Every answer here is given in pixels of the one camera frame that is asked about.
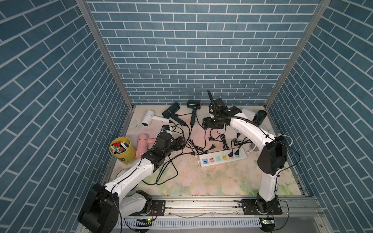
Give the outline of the white power strip coloured sockets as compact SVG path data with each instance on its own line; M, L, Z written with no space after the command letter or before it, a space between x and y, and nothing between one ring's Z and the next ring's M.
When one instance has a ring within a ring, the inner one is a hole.
M246 158L247 155L244 148L240 148L239 150L223 150L199 155L198 163L203 168L233 161L239 161Z

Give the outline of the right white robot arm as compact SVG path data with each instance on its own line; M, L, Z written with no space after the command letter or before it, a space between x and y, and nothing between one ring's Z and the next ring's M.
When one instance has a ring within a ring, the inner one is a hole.
M254 143L260 152L257 165L262 173L260 189L256 195L256 208L262 214L271 212L277 202L278 177L288 157L285 138L264 131L238 107L227 107L222 99L213 99L211 95L209 98L209 113L212 116L203 118L202 127L221 129L231 126Z

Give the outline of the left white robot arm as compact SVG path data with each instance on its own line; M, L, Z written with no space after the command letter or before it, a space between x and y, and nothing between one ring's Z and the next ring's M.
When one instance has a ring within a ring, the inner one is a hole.
M109 233L118 221L133 213L148 213L152 196L144 191L132 191L143 179L160 168L166 157L185 148L186 139L174 138L168 132L158 134L153 147L123 175L104 185L95 184L88 192L77 220L93 233Z

